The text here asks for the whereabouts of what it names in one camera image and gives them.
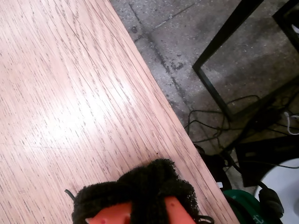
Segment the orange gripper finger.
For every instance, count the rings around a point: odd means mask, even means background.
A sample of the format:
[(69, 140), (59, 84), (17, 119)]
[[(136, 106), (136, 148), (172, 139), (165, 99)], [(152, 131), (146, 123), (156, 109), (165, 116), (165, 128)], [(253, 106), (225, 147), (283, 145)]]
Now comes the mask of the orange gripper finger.
[(132, 224), (168, 224), (170, 221), (164, 202), (168, 196), (176, 197), (192, 220), (199, 223), (194, 188), (179, 178), (171, 160), (157, 159), (137, 167), (122, 175), (118, 182), (126, 186), (124, 192), (132, 201)]
[(142, 196), (145, 187), (139, 182), (103, 182), (83, 187), (75, 196), (72, 213), (74, 224), (85, 224), (87, 218), (95, 217), (101, 210), (120, 203), (132, 203), (131, 223), (141, 224)]

